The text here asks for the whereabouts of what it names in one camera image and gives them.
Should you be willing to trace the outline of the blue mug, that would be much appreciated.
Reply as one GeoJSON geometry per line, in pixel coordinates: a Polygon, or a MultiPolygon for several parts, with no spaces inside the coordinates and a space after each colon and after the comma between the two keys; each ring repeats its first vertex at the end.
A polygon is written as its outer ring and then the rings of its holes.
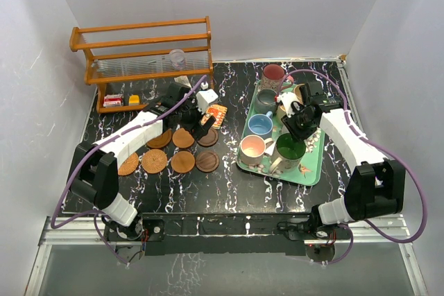
{"type": "Polygon", "coordinates": [[[273,131],[273,113],[268,111],[265,114],[255,114],[248,120],[248,133],[257,135],[263,139],[272,136],[273,131]]]}

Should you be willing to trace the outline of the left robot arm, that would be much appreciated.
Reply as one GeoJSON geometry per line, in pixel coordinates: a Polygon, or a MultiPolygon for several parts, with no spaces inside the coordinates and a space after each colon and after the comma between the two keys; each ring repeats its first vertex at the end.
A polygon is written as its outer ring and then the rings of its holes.
{"type": "Polygon", "coordinates": [[[119,168],[148,141],[170,128],[180,126],[195,140],[204,137],[215,118],[205,123],[201,120],[218,97],[213,89],[202,89],[199,84],[188,87],[173,82],[165,95],[148,104],[109,137],[77,145],[67,181],[68,190],[118,224],[119,231],[127,239],[139,238],[144,224],[136,218],[136,208],[119,192],[119,168]]]}

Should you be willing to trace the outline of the orange wooden coaster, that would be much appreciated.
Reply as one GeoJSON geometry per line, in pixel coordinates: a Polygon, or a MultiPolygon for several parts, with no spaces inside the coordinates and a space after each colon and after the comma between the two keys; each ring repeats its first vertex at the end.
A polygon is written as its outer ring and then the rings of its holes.
{"type": "Polygon", "coordinates": [[[179,151],[171,159],[171,167],[177,173],[188,173],[195,167],[195,158],[189,151],[179,151]]]}
{"type": "Polygon", "coordinates": [[[179,128],[173,133],[173,143],[176,147],[181,149],[187,149],[193,146],[195,139],[184,128],[179,128]]]}

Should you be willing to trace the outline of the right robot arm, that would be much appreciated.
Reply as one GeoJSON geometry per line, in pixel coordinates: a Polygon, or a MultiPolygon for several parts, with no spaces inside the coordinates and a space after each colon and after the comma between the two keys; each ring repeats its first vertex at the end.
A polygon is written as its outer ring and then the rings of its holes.
{"type": "Polygon", "coordinates": [[[312,208],[310,232],[325,238],[335,224],[400,212],[404,204],[405,167],[365,142],[366,136],[355,127],[343,98],[327,96],[317,81],[304,84],[300,93],[296,96],[284,92],[275,98],[286,111],[282,117],[284,126],[298,141],[322,130],[352,173],[341,198],[312,208]]]}

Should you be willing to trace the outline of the orange patterned card pack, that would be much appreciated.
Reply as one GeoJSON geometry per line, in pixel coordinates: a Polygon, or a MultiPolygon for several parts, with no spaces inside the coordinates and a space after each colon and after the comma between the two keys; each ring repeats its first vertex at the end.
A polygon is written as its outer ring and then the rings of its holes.
{"type": "Polygon", "coordinates": [[[223,120],[225,119],[227,111],[228,111],[228,109],[225,106],[218,105],[218,104],[210,105],[207,108],[200,123],[202,125],[205,125],[207,123],[207,121],[210,119],[210,117],[213,116],[215,118],[215,122],[212,124],[212,127],[215,130],[219,130],[222,126],[223,120]]]}

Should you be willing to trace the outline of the green mug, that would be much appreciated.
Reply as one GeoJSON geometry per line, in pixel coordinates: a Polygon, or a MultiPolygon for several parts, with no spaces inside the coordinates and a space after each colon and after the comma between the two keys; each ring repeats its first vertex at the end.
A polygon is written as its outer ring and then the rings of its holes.
{"type": "Polygon", "coordinates": [[[270,158],[270,174],[286,173],[296,169],[306,151],[304,141],[298,141],[290,133],[281,134],[270,158]]]}

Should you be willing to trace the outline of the green floral tray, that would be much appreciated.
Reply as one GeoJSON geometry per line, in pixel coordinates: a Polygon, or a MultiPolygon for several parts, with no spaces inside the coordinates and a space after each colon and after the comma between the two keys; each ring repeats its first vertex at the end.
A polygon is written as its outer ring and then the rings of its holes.
{"type": "MultiPolygon", "coordinates": [[[[252,102],[250,104],[250,109],[249,109],[248,116],[246,119],[246,124],[244,126],[244,131],[241,136],[241,141],[244,137],[250,135],[248,133],[248,126],[247,126],[248,120],[251,116],[257,114],[255,111],[255,108],[254,108],[254,100],[255,100],[255,97],[259,91],[260,91],[259,90],[259,83],[257,83],[257,86],[256,86],[254,94],[253,94],[252,102]]],[[[320,176],[321,176],[321,164],[323,161],[323,148],[324,148],[324,136],[325,136],[325,133],[319,128],[317,130],[320,132],[320,137],[317,142],[309,143],[309,142],[306,142],[306,140],[304,140],[304,143],[306,145],[306,151],[305,151],[305,154],[296,169],[294,169],[290,172],[286,172],[286,173],[277,172],[274,174],[270,174],[268,172],[268,169],[271,165],[270,158],[273,153],[273,149],[275,147],[275,143],[276,143],[278,137],[281,134],[289,133],[289,131],[284,127],[284,124],[282,122],[279,122],[275,115],[276,114],[273,114],[273,118],[272,118],[272,120],[273,120],[272,136],[269,137],[274,140],[274,143],[266,149],[261,164],[256,165],[256,166],[248,166],[248,165],[242,163],[240,161],[240,154],[239,154],[240,153],[240,148],[239,148],[240,144],[239,144],[238,151],[237,151],[237,165],[238,165],[238,167],[245,170],[245,171],[250,171],[252,173],[257,173],[257,174],[260,174],[263,176],[274,177],[274,178],[277,178],[280,180],[293,182],[293,183],[297,183],[297,184],[301,184],[301,185],[305,185],[305,186],[313,186],[313,185],[317,184],[320,179],[320,176]]]]}

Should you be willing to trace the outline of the wooden shelf rack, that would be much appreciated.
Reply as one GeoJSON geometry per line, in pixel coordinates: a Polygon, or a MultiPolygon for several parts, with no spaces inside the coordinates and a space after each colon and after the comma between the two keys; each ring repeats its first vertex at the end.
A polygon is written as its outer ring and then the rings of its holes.
{"type": "Polygon", "coordinates": [[[167,79],[178,76],[206,76],[214,85],[212,29],[208,16],[173,21],[155,21],[91,28],[73,28],[69,48],[85,54],[86,85],[96,85],[99,114],[139,111],[144,105],[104,107],[108,85],[167,79]],[[185,52],[186,67],[171,66],[169,53],[185,52]]]}

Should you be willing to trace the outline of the woven rattan coaster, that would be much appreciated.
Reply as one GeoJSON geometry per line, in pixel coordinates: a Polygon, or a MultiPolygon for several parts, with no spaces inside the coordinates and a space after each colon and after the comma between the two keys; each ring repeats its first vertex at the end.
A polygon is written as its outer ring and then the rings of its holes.
{"type": "Polygon", "coordinates": [[[118,175],[127,176],[135,172],[139,164],[139,156],[137,153],[131,154],[125,162],[119,167],[118,175]]]}
{"type": "Polygon", "coordinates": [[[142,157],[142,168],[149,174],[163,171],[168,164],[168,158],[164,151],[150,149],[142,157]]]}

